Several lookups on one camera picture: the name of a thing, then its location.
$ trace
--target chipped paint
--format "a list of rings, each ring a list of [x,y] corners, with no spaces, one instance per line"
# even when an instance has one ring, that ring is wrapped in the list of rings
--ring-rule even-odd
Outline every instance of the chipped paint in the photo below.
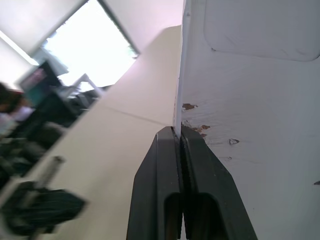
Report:
[[[229,139],[229,145],[230,145],[230,146],[231,146],[231,145],[238,144],[238,143],[240,143],[240,141],[237,140],[237,139],[234,139],[234,138],[230,138],[230,139]]]
[[[208,126],[208,125],[202,125],[201,128],[204,129],[204,130],[207,130],[207,129],[211,128],[211,127]]]
[[[191,109],[196,109],[198,107],[198,105],[192,105],[190,103],[184,103],[182,105],[182,111],[188,111],[188,110],[191,110]]]
[[[181,122],[181,126],[188,127],[188,128],[192,128],[192,127],[191,127],[191,124],[190,124],[190,122],[189,122],[188,120],[183,120],[183,121]]]

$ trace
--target window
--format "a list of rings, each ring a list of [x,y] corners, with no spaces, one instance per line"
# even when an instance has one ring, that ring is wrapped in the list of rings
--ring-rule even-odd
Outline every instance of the window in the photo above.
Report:
[[[116,83],[138,56],[98,0],[89,0],[34,54],[47,59],[67,86],[86,73],[98,87]]]

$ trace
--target computer monitor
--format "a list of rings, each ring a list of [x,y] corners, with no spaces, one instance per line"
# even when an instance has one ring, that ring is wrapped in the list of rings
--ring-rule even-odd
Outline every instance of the computer monitor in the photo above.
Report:
[[[62,84],[49,63],[45,61],[31,74],[25,77],[19,83],[19,86],[23,90],[25,98],[30,101],[33,107],[37,107],[50,95],[53,88],[58,88],[62,86]]]

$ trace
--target black clamp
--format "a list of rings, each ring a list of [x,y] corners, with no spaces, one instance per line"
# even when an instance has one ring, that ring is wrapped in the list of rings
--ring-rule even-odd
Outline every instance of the black clamp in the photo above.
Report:
[[[257,240],[235,182],[201,135],[159,131],[133,184],[127,240]]]

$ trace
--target window frame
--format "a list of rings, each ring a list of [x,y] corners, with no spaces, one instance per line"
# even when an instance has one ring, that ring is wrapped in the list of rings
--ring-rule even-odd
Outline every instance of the window frame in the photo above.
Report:
[[[102,9],[104,10],[105,14],[111,19],[111,21],[113,21],[114,25],[118,28],[118,30],[120,31],[120,33],[123,35],[123,37],[127,40],[127,42],[130,44],[130,46],[132,47],[132,49],[136,52],[137,56],[140,55],[140,51],[138,50],[137,46],[133,43],[132,39],[129,37],[129,35],[127,34],[127,32],[125,31],[125,29],[122,27],[122,25],[120,24],[120,22],[118,21],[117,17],[115,16],[115,14],[111,11],[110,7],[107,5],[107,3],[104,0],[96,0],[100,6],[102,7]],[[73,11],[70,12],[70,14],[68,14],[62,21],[59,22],[58,25],[56,25],[54,27],[53,30],[51,30],[47,35],[45,35],[40,43],[30,52],[29,56],[31,58],[34,57],[34,55],[37,53],[37,51],[39,50],[39,48],[41,48],[44,44],[44,42],[51,37],[66,21],[69,20],[69,18],[71,18],[77,11],[79,11],[87,2],[89,2],[89,0],[84,0],[82,1]]]

